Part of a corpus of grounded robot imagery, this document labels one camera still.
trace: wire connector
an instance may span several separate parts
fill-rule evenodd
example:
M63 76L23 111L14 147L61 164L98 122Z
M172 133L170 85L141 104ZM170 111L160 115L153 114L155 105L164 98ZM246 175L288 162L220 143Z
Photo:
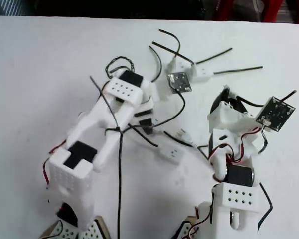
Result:
M192 137L189 135L189 133L187 133L185 130L183 130L182 128L180 129L179 132L177 132L177 138L190 144L191 146L193 146L194 148L198 147L198 144L194 142L194 140L192 139Z
M179 165L184 156L184 152L182 150L167 143L161 143L159 145L159 153L164 159L175 165Z

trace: circuit board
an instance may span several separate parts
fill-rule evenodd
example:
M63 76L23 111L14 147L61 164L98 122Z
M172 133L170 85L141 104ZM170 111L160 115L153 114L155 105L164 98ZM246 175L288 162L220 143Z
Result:
M295 108L287 103L271 97L256 117L256 122L278 132L288 120Z
M183 93L192 91L186 72L171 73L167 75L167 78L170 85L174 89L178 89L179 92Z

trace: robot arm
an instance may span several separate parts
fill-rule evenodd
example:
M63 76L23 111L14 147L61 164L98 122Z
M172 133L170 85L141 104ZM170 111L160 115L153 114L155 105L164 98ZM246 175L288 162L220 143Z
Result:
M134 72L120 72L113 77L103 94L114 109L120 129L127 127L134 114L149 103L150 83ZM111 153L118 146L120 133L108 131L116 128L116 122L105 102L100 97L89 113L82 116L66 139L65 148L57 149L49 160L51 199L69 205L76 220L74 226L85 231L94 220L92 171L100 171ZM100 148L89 144L89 135L104 138Z

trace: electronic component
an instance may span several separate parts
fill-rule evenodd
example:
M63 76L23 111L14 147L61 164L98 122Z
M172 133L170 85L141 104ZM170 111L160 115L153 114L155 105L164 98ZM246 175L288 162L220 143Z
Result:
M271 97L257 115L256 122L278 132L294 110L287 103Z
M249 167L227 164L227 174L224 182L252 187L253 170Z
M174 94L176 93L175 89L179 90L181 93L192 91L186 72L170 73L167 75L167 78L172 86L171 90Z

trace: disassembled robot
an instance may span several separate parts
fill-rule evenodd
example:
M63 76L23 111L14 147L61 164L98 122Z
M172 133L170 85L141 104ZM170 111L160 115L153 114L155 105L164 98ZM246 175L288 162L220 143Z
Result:
M175 56L180 55L179 49L172 53ZM178 72L176 57L167 65L167 78L174 93L191 91L188 79L194 82L198 78L203 79L201 81L210 78L211 74L198 72L196 64L192 63L188 70L181 72ZM131 124L143 128L146 134L153 133L153 83L136 74L132 64L131 69L124 68L126 67L115 69L115 75L100 89L101 96L96 104L87 114L79 116L64 145L53 150L48 161L50 201L62 205L57 213L61 219L84 232L90 230L91 225L100 228L95 224L93 171L99 172L111 158L112 152L119 145L122 130L131 127ZM267 146L264 130L278 132L295 110L284 102L293 93L295 91L282 99L270 97L263 106L257 105L261 109L254 117L242 104L248 101L225 86L207 116L211 134L207 160L214 168L214 179L218 182L212 188L212 202L201 203L197 208L197 218L192 222L184 221L173 239L257 237L258 229L265 218L259 221L259 188L268 200L269 197L258 178L255 160ZM253 146L258 132L265 142L259 152ZM173 160L173 155L168 155L169 152L164 149L161 154ZM69 213L64 213L65 210L71 211L70 219ZM53 231L50 235L57 236L56 233ZM108 237L101 233L99 238Z

